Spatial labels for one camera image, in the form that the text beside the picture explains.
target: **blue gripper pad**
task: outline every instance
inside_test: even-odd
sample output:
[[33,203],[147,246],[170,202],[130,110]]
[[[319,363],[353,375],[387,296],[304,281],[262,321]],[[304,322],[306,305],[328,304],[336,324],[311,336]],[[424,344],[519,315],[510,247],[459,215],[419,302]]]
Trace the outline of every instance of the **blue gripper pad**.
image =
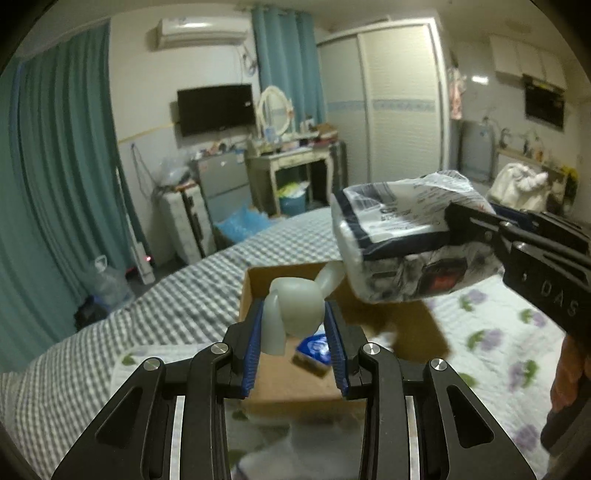
[[258,368],[259,357],[261,356],[261,323],[262,308],[264,302],[261,302],[256,313],[255,323],[252,327],[250,340],[244,356],[242,373],[242,394],[247,397],[255,386],[256,369]]
[[504,205],[498,205],[496,203],[491,203],[491,205],[497,215],[517,222],[519,228],[522,228],[527,232],[535,232],[534,224],[527,213],[520,212],[519,210],[515,210]]
[[335,383],[345,397],[349,392],[345,349],[343,349],[343,341],[339,335],[339,330],[336,326],[335,317],[333,316],[330,304],[324,302],[324,306],[324,332],[329,344],[330,361],[333,366],[333,372],[335,373]]

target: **hanging clothes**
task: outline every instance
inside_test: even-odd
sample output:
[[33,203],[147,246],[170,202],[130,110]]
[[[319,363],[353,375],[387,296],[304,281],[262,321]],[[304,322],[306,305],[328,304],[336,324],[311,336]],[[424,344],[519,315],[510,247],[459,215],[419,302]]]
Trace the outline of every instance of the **hanging clothes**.
[[294,106],[295,124],[324,122],[324,96],[310,14],[258,5],[252,11],[261,90],[279,87]]
[[449,72],[449,105],[450,117],[452,120],[462,119],[462,95],[466,91],[466,76],[462,75],[457,68]]
[[87,295],[91,260],[104,254],[119,270],[134,265],[115,177],[108,55],[105,24],[22,66],[25,182],[41,234],[78,303]]

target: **ceiling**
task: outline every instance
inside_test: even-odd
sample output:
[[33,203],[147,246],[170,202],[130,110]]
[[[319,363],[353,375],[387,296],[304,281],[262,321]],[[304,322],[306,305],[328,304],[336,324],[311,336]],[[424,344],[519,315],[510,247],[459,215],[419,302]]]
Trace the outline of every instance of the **ceiling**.
[[[244,0],[221,0],[228,8]],[[138,8],[188,2],[187,0],[58,0],[39,20],[23,46],[37,37],[50,43],[57,30],[66,32],[101,18]],[[359,25],[386,14],[421,13],[435,9],[453,41],[487,41],[491,33],[505,35],[551,51],[562,61],[575,61],[566,41],[530,0],[269,0],[279,7],[310,12],[329,31]]]

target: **cardboard box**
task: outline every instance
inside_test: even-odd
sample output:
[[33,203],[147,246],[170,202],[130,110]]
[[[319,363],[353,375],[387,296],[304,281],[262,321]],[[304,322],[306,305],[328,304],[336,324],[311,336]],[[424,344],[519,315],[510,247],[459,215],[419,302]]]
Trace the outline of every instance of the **cardboard box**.
[[[252,299],[266,297],[273,279],[300,277],[314,280],[324,264],[282,265],[249,269],[244,277],[239,321],[246,318]],[[428,308],[421,301],[370,305],[353,295],[345,280],[330,296],[336,300],[348,324],[361,325],[366,336],[395,329],[396,354],[405,360],[426,363],[447,358],[448,344]],[[318,377],[291,362],[301,339],[289,337],[284,356],[261,354],[255,386],[242,402],[253,415],[300,417],[318,413],[363,410],[364,401],[343,400],[330,370]]]

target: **human hand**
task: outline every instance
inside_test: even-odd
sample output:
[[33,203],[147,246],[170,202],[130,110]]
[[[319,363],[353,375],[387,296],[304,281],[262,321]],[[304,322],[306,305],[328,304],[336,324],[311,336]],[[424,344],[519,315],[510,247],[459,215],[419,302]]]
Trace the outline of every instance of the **human hand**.
[[591,357],[586,357],[574,339],[567,335],[562,342],[556,377],[550,391],[553,412],[559,412],[574,403],[582,375],[591,378]]

